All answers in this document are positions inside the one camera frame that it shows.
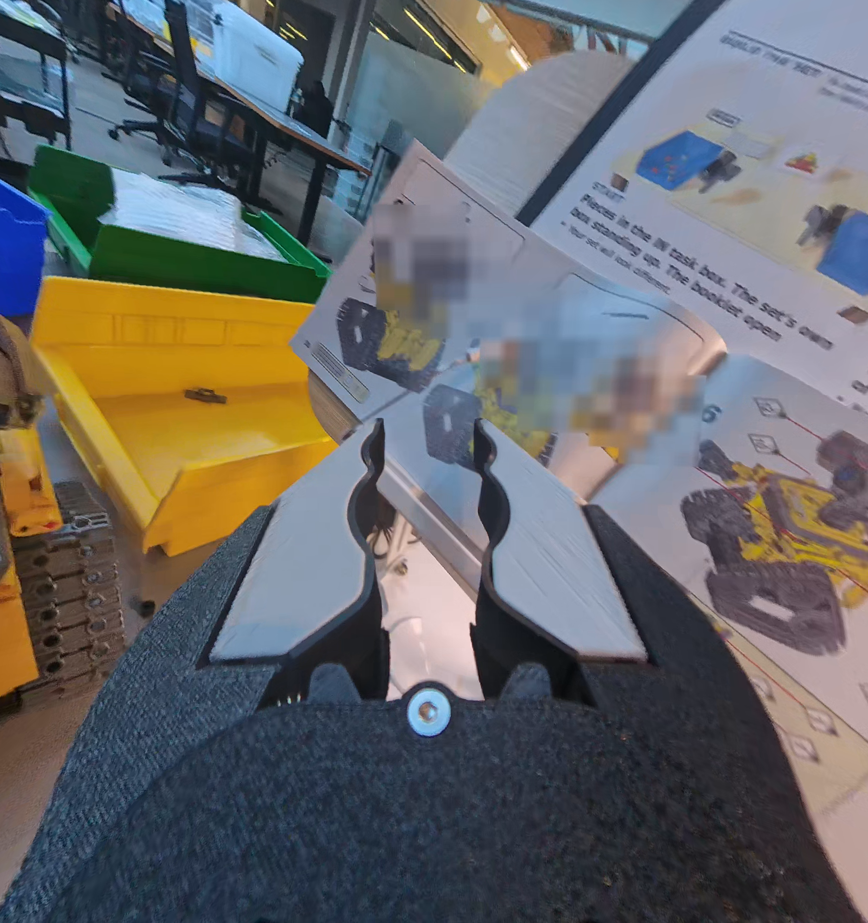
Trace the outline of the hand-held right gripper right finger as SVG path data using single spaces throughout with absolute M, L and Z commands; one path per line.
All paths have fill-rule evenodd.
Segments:
M 501 693 L 527 664 L 549 693 L 586 693 L 588 663 L 651 660 L 588 509 L 490 422 L 474 424 L 486 531 L 471 642 L 484 693 Z

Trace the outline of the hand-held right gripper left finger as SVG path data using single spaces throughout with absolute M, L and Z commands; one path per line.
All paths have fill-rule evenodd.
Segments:
M 267 693 L 308 693 L 335 663 L 358 693 L 386 693 L 390 637 L 370 544 L 385 425 L 360 426 L 270 506 L 208 643 L 209 666 L 273 669 Z

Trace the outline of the yellow grey brick robot model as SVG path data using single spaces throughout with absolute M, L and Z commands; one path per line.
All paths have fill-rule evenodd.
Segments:
M 0 719 L 103 682 L 126 649 L 113 525 L 81 482 L 52 481 L 47 396 L 28 340 L 0 316 Z

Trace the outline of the instruction booklet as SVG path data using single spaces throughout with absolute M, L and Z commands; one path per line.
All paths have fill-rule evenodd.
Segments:
M 459 243 L 497 261 L 500 295 L 546 294 L 582 312 L 574 344 L 588 351 L 589 410 L 598 433 L 628 413 L 633 385 L 615 384 L 636 355 L 640 384 L 688 398 L 699 423 L 640 411 L 642 447 L 591 443 L 594 431 L 528 430 L 486 365 L 497 340 L 457 322 L 431 338 L 377 296 L 377 254 L 408 260 L 440 244 L 463 216 Z M 474 423 L 494 424 L 581 501 L 594 499 L 677 579 L 749 676 L 804 781 L 830 813 L 868 779 L 868 505 L 832 527 L 833 480 L 868 474 L 868 421 L 767 363 L 728 352 L 715 328 L 664 296 L 617 287 L 578 267 L 463 184 L 415 142 L 365 229 L 291 341 L 310 375 L 359 421 L 382 417 L 387 460 L 404 468 L 467 536 L 482 541 Z

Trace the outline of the grey desk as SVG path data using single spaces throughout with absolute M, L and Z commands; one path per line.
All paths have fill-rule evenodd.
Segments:
M 148 623 L 144 601 L 160 608 L 219 546 L 218 542 L 170 558 L 156 549 L 141 553 L 140 540 L 120 522 L 113 502 L 95 486 L 95 497 L 115 527 L 128 642 Z M 0 904 L 19 870 L 77 729 L 97 694 L 82 686 L 61 698 L 25 702 L 0 718 Z

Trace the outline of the white task instruction sheet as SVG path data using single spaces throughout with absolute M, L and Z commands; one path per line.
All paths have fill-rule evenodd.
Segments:
M 868 412 L 868 1 L 693 2 L 519 220 Z

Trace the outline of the yellow plastic bin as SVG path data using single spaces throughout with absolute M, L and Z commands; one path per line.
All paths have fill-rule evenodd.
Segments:
M 313 308 L 43 279 L 29 338 L 58 419 L 143 552 L 224 539 L 335 449 L 289 344 Z M 192 387 L 229 401 L 185 399 Z

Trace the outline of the white book stand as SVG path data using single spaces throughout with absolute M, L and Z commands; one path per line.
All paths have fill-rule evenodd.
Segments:
M 395 511 L 377 562 L 390 635 L 388 696 L 439 683 L 459 698 L 481 700 L 471 625 L 482 541 L 467 536 L 394 460 L 386 461 L 379 489 Z

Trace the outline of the green plastic bin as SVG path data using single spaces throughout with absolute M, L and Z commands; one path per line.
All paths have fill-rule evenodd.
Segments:
M 27 191 L 49 212 L 49 240 L 70 274 L 307 304 L 325 288 L 332 272 L 327 263 L 266 213 L 245 206 L 245 220 L 287 263 L 102 225 L 98 218 L 114 201 L 112 169 L 118 168 L 48 145 L 36 147 Z

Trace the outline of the clear plastic bag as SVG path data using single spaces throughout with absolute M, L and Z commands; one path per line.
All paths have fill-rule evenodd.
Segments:
M 230 193 L 180 186 L 120 169 L 112 169 L 112 178 L 114 201 L 99 216 L 102 225 L 288 262 L 262 232 L 245 220 L 246 210 Z

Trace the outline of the blue plastic bin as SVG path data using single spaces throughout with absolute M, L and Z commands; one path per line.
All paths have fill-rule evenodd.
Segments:
M 31 315 L 45 260 L 49 212 L 0 179 L 0 315 Z

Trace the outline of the dark background table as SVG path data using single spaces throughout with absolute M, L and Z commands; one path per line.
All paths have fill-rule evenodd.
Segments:
M 165 3 L 166 2 L 163 2 L 161 6 L 158 6 L 157 3 L 150 4 L 152 13 L 158 17 L 156 20 L 152 20 L 150 14 L 140 12 L 141 8 L 147 6 L 145 2 L 119 2 L 119 7 L 121 10 L 121 6 L 124 6 L 128 17 L 150 35 L 151 40 L 155 42 L 159 49 L 167 52 L 170 56 L 171 34 L 165 22 Z M 188 12 L 187 21 L 192 40 Z M 199 75 L 214 84 L 219 91 L 225 92 L 240 100 L 244 105 L 255 112 L 254 166 L 250 176 L 242 181 L 239 195 L 236 195 L 240 201 L 258 209 L 273 210 L 273 206 L 266 199 L 263 199 L 259 193 L 266 160 L 266 148 L 269 143 L 278 144 L 278 139 L 284 137 L 293 145 L 305 148 L 308 155 L 312 158 L 312 173 L 302 205 L 300 225 L 296 235 L 299 242 L 307 247 L 310 244 L 314 219 L 322 196 L 327 168 L 333 167 L 338 170 L 357 172 L 362 176 L 369 175 L 368 168 L 364 167 L 334 145 L 331 145 L 324 136 L 314 132 L 310 127 L 296 121 L 288 114 L 281 114 L 275 110 L 263 108 L 255 102 L 243 98 L 239 90 L 222 85 L 217 81 L 216 77 L 212 75 L 211 66 L 206 65 L 203 69 L 200 69 L 193 41 L 191 42 L 196 56 L 197 72 Z

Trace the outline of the pale curved board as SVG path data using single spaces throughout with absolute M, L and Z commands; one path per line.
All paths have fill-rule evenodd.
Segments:
M 517 214 L 633 66 L 599 50 L 534 63 L 489 96 L 451 146 L 446 166 Z

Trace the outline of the black office chair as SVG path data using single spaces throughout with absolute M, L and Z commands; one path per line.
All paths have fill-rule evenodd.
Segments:
M 164 165 L 172 166 L 183 154 L 194 166 L 190 173 L 162 175 L 162 180 L 239 195 L 254 166 L 255 112 L 199 75 L 186 5 L 164 6 L 169 57 L 152 49 L 150 35 L 121 6 L 118 17 L 129 50 L 124 88 L 146 105 L 154 122 L 123 122 L 110 135 L 152 131 Z

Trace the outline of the white storage box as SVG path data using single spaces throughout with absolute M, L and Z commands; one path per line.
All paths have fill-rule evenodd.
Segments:
M 243 98 L 286 114 L 303 57 L 293 45 L 230 2 L 212 2 L 211 73 Z

